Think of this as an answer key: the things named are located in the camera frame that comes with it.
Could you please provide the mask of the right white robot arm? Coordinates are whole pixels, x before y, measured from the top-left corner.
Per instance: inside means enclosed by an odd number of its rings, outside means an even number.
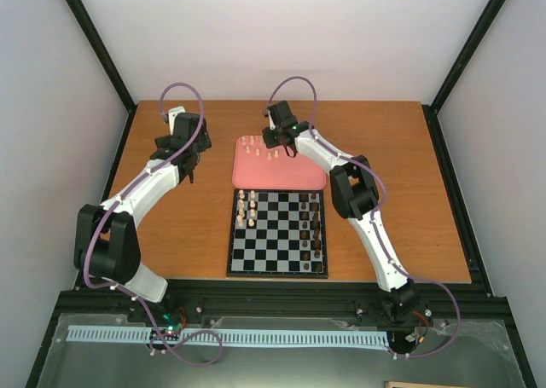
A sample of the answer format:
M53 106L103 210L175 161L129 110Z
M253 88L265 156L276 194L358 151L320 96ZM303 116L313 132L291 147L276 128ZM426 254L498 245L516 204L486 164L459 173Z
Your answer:
M299 122L287 101L268 103L262 131L267 148L282 147L288 156L301 154L328 174L334 209L357 232L382 291L386 321L397 324L417 305L415 283L386 233L380 214L379 179L362 155L351 156L325 140L308 122Z

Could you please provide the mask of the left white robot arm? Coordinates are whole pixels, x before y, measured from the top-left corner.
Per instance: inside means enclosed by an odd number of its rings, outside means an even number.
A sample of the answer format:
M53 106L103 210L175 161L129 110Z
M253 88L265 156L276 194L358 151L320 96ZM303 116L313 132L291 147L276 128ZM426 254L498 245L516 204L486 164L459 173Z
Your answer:
M194 181L200 154L212 147L206 121L175 107L167 115L170 133L155 139L156 150L143 170L115 196L78 212L74 266L91 287L91 276L132 298L148 301L148 313L169 321L177 300L166 293L167 280L142 262L137 228L150 210L184 179Z

